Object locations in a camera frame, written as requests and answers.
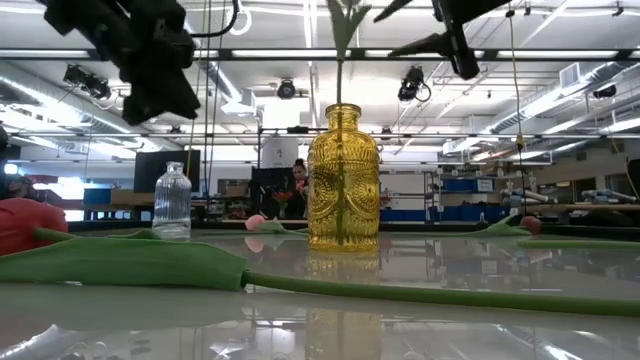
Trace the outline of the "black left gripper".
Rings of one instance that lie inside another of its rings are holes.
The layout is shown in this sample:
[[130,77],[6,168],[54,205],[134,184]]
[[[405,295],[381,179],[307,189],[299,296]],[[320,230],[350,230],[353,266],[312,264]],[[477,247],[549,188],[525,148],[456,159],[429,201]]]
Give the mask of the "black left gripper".
[[181,71],[192,65],[195,44],[184,29],[185,9],[177,0],[37,0],[44,20],[60,35],[75,30],[112,62],[125,81],[159,68],[154,79],[130,82],[122,118],[140,125],[169,112],[195,119],[200,102]]

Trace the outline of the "black ceiling fixture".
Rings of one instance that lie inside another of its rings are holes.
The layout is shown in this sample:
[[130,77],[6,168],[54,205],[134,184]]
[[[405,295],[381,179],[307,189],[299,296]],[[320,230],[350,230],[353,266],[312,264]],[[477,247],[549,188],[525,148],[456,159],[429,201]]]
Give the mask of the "black ceiling fixture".
[[86,92],[91,98],[107,100],[111,97],[111,89],[107,79],[86,72],[78,65],[69,64],[67,66],[63,81],[74,88]]

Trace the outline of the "thin black frame crossbar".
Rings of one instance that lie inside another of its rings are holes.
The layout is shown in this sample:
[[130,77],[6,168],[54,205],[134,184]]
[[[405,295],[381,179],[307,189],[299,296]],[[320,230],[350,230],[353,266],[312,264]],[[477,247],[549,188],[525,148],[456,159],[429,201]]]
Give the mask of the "thin black frame crossbar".
[[[134,138],[148,138],[148,139],[258,139],[270,136],[281,137],[293,137],[293,138],[314,138],[319,134],[314,133],[62,133],[62,132],[14,132],[8,133],[9,138],[14,137],[41,137],[41,138],[113,138],[113,139],[134,139]],[[403,133],[403,134],[365,134],[375,139],[390,138],[390,139],[443,139],[443,140],[457,140],[457,139],[515,139],[515,134],[475,134],[475,133]],[[596,140],[596,139],[625,139],[625,140],[640,140],[640,133],[595,133],[595,134],[523,134],[522,137],[525,140]]]

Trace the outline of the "blue box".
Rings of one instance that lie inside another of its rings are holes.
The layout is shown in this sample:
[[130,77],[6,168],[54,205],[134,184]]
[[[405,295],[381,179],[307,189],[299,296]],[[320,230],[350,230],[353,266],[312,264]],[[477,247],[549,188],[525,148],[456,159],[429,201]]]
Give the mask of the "blue box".
[[111,204],[110,188],[86,188],[83,195],[84,205],[110,205]]

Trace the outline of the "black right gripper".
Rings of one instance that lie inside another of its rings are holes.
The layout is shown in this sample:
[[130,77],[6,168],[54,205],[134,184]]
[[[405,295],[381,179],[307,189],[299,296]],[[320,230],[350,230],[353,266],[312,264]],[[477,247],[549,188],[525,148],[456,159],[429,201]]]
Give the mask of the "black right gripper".
[[[380,22],[413,0],[392,0],[375,18]],[[444,33],[433,33],[426,38],[393,49],[388,56],[400,57],[420,54],[438,54],[447,57],[454,72],[469,80],[479,73],[474,51],[468,46],[463,26],[510,0],[432,0],[436,19],[445,25]]]

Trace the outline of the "black rail with light strips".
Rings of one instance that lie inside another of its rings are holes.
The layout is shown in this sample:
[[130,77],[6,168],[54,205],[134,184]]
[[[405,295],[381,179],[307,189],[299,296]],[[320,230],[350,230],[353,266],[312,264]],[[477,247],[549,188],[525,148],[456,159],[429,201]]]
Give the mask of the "black rail with light strips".
[[[389,49],[352,48],[346,51],[348,61],[444,61],[436,52],[392,57]],[[337,51],[328,48],[270,48],[197,50],[194,57],[211,61],[333,61]],[[640,62],[640,48],[636,49],[477,49],[474,56],[481,62],[505,62],[511,58],[520,62]],[[2,60],[42,61],[98,61],[100,56],[91,49],[20,49],[0,48]]]

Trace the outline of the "black monitor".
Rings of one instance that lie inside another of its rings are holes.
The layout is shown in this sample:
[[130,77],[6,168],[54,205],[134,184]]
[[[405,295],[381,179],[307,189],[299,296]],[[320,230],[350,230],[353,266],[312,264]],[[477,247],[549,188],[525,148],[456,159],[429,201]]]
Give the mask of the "black monitor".
[[183,173],[189,178],[192,192],[200,191],[199,150],[140,152],[136,154],[134,167],[134,191],[136,193],[152,193],[157,180],[166,173],[168,162],[183,164]]
[[276,191],[293,194],[294,177],[291,168],[253,168],[249,182],[251,214],[268,219],[278,218],[279,205],[272,195]]

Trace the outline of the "cardboard box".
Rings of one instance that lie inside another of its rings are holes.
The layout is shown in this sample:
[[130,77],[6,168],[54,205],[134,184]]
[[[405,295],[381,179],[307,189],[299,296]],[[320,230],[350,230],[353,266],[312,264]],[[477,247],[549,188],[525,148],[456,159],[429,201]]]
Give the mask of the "cardboard box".
[[127,189],[112,189],[111,204],[127,206],[152,205],[154,203],[153,193],[136,193]]

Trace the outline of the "row of blue bins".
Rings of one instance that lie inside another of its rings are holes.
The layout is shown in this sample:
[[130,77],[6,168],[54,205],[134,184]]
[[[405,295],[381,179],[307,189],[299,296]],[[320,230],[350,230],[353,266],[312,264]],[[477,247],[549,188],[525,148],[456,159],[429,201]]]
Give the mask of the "row of blue bins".
[[426,210],[393,210],[380,212],[383,222],[497,222],[508,215],[509,208],[503,206],[459,205],[445,206],[442,212],[435,206]]

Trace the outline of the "white artificial tulip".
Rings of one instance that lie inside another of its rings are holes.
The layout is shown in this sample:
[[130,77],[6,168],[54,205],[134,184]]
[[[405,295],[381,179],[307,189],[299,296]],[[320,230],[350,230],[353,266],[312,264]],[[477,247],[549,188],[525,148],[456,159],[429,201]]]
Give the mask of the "white artificial tulip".
[[640,252],[640,243],[599,240],[531,240],[518,241],[516,245],[527,249],[604,249],[632,250]]
[[[336,73],[336,104],[341,106],[343,89],[343,64],[349,44],[364,16],[371,9],[370,5],[361,6],[363,0],[327,0],[330,10],[334,43],[336,47],[337,73]],[[344,169],[344,140],[343,140],[343,113],[338,114],[337,127],[337,215],[336,215],[336,242],[342,246],[345,242],[344,215],[346,212],[345,199],[345,169]]]

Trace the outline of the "dark red artificial tulip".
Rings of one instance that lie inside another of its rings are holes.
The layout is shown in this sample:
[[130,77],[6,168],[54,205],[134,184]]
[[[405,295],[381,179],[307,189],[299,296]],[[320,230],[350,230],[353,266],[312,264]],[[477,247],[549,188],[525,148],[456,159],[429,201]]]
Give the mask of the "dark red artificial tulip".
[[511,215],[476,233],[477,236],[532,236],[540,232],[542,222],[535,216]]

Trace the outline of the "person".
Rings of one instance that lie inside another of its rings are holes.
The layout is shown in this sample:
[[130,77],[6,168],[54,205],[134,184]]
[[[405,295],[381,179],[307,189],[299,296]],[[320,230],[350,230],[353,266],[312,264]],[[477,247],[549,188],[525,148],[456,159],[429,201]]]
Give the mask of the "person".
[[308,174],[301,158],[295,160],[292,172],[295,180],[293,196],[295,213],[298,218],[305,219],[307,217]]

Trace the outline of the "blue shelf bins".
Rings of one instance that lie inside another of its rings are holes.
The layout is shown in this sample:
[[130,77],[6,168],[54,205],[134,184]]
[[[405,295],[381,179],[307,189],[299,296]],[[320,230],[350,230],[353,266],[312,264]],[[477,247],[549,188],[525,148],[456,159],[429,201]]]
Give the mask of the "blue shelf bins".
[[444,179],[441,189],[452,193],[489,193],[495,190],[495,181],[488,178]]

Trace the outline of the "clear ribbed glass bottle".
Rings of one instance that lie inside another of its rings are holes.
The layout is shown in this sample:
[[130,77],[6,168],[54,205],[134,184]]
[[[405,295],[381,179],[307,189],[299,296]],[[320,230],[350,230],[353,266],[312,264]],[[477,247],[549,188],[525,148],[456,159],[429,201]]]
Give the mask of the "clear ribbed glass bottle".
[[191,236],[191,190],[182,162],[166,163],[156,181],[152,229],[161,238],[186,240]]

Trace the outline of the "yellow embossed glass vase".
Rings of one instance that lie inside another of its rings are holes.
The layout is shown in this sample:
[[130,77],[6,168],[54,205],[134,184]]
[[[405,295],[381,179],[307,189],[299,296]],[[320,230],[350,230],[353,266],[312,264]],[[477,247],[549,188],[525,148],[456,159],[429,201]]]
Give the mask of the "yellow embossed glass vase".
[[326,109],[328,130],[308,153],[309,247],[331,252],[379,249],[380,157],[376,141],[358,129],[361,108]]

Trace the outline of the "silver ventilation duct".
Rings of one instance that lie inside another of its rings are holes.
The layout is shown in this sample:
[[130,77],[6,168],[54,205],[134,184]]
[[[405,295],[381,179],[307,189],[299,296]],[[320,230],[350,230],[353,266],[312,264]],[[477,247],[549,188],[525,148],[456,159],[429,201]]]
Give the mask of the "silver ventilation duct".
[[574,62],[559,71],[559,80],[534,95],[516,100],[516,105],[494,117],[482,134],[498,134],[543,114],[576,96],[615,84],[623,74],[640,66],[640,62],[610,61],[601,64]]

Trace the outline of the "pink artificial tulip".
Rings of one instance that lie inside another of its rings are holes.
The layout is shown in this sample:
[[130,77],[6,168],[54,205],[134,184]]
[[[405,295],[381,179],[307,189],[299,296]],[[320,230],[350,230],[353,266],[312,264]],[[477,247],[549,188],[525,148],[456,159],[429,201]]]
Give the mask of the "pink artificial tulip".
[[308,233],[307,228],[299,229],[299,230],[288,230],[286,229],[278,219],[275,220],[267,220],[262,215],[253,215],[249,217],[245,221],[245,227],[250,232],[260,232],[260,233],[274,233],[274,234],[296,234],[296,235],[306,235]]

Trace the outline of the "red flower bouquet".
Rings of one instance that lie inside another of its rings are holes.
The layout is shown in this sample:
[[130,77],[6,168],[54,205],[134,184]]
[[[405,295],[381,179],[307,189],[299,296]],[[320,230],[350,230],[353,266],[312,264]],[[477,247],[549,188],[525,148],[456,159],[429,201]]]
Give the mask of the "red flower bouquet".
[[279,219],[284,219],[286,217],[286,208],[292,196],[293,194],[288,191],[276,191],[273,193],[272,197],[279,205]]

